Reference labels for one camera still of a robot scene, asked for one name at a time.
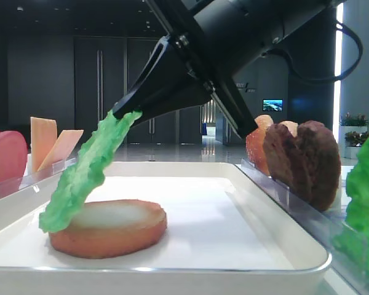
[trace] ceiling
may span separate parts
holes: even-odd
[[[165,34],[144,0],[0,0],[0,28],[9,34]]]

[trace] glossy floor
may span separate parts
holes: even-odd
[[[121,146],[115,161],[226,162],[240,164],[247,159],[244,145],[224,146],[215,140],[215,128],[207,128],[202,144],[128,144]],[[342,166],[353,166],[356,160],[342,159]]]

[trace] bun bottom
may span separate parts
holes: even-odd
[[[86,203],[64,230],[49,233],[59,252],[87,259],[134,253],[159,242],[167,215],[159,204],[141,200]]]

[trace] light strip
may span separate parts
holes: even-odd
[[[340,4],[337,9],[336,19],[343,23],[344,4]],[[335,75],[342,73],[342,52],[343,52],[343,33],[336,32],[335,45]],[[335,82],[333,91],[333,136],[335,140],[339,141],[339,125],[340,125],[340,98],[341,98],[341,81]]]

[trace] brown patty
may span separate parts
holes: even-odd
[[[285,125],[274,124],[266,132],[263,147],[274,179],[314,208],[325,211],[330,207],[338,189],[341,162],[335,138],[324,124],[303,123],[297,137]]]

